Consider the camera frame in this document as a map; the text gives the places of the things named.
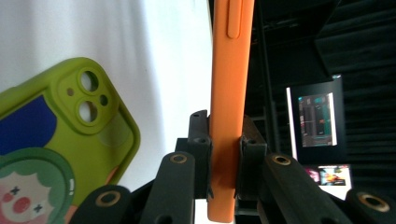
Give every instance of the red cheek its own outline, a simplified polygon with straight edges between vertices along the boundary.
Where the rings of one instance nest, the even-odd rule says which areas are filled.
[[[23,197],[19,198],[12,207],[15,213],[22,213],[30,207],[30,199]]]
[[[7,194],[5,194],[5,195],[3,196],[3,202],[9,203],[9,202],[12,201],[13,198],[14,198],[14,197],[13,197],[10,193],[7,193]]]

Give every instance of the blue shape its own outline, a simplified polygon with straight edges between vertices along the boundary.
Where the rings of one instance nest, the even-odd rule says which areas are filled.
[[[322,103],[321,97],[318,97],[317,99],[315,99],[315,103],[316,103],[316,104]]]
[[[0,120],[0,155],[25,147],[43,147],[55,133],[56,117],[39,96]]]

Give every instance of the small screen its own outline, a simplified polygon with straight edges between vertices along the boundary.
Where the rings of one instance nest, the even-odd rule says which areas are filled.
[[[303,147],[336,146],[332,92],[301,96],[298,101]]]
[[[305,166],[305,171],[319,187],[344,200],[352,189],[350,167],[348,164]]]

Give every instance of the metal grommet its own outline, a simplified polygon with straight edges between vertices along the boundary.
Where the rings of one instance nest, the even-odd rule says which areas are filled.
[[[107,195],[112,195],[114,198],[110,200],[109,202],[103,201],[103,198],[105,198]],[[96,206],[98,207],[110,207],[116,204],[121,198],[121,195],[118,191],[116,190],[110,190],[101,193],[97,198],[96,198]]]
[[[273,156],[273,161],[279,165],[290,165],[291,161],[283,156]]]
[[[374,195],[365,192],[360,192],[358,193],[358,198],[362,204],[366,205],[369,208],[374,209],[375,211],[388,212],[390,209],[387,202],[385,202],[384,200],[378,197],[375,197]]]
[[[187,161],[187,157],[183,154],[176,154],[171,156],[171,162],[181,164]]]

